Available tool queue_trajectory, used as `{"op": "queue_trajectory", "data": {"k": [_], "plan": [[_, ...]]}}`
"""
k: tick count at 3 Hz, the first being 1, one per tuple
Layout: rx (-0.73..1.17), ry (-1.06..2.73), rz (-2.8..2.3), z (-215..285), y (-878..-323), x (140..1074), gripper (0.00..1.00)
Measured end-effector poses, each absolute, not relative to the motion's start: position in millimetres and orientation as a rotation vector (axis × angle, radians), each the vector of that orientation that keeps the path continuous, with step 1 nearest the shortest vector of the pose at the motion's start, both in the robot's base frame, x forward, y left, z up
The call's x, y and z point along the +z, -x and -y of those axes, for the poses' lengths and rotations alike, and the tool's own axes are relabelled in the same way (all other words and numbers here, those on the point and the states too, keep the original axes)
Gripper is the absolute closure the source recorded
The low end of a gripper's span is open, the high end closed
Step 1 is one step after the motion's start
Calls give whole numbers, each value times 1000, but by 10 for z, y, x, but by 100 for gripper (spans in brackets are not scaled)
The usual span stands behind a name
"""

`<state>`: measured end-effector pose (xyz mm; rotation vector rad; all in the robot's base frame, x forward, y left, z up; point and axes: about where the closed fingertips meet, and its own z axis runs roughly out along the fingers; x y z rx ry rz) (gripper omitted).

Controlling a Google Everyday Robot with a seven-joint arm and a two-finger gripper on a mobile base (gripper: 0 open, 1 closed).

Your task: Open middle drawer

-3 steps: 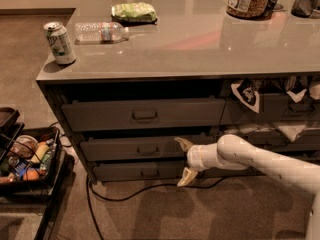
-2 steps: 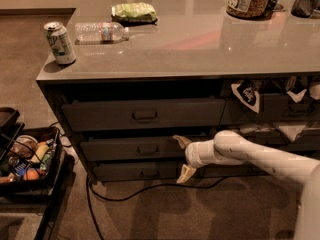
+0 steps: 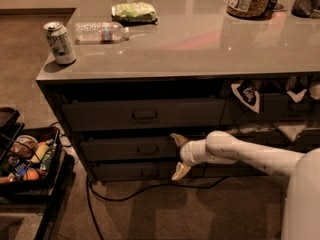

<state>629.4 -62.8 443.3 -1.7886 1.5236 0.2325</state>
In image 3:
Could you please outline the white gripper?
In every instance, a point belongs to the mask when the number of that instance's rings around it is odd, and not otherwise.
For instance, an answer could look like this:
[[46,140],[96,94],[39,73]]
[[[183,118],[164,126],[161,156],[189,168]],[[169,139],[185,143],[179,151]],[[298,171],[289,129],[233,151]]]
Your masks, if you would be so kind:
[[191,169],[190,166],[209,161],[211,154],[207,152],[205,140],[189,141],[186,137],[176,133],[171,133],[170,136],[176,146],[181,147],[180,158],[182,160],[176,165],[175,173],[171,178],[172,181],[181,180],[186,176]]

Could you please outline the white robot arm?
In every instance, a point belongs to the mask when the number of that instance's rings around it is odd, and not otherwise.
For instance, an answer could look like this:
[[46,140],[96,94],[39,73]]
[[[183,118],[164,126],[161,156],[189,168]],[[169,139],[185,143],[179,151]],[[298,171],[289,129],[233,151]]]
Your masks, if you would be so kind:
[[287,179],[281,240],[320,240],[320,149],[300,153],[242,141],[224,131],[201,140],[173,133],[180,161],[172,176],[182,179],[201,163],[244,162],[273,177]]

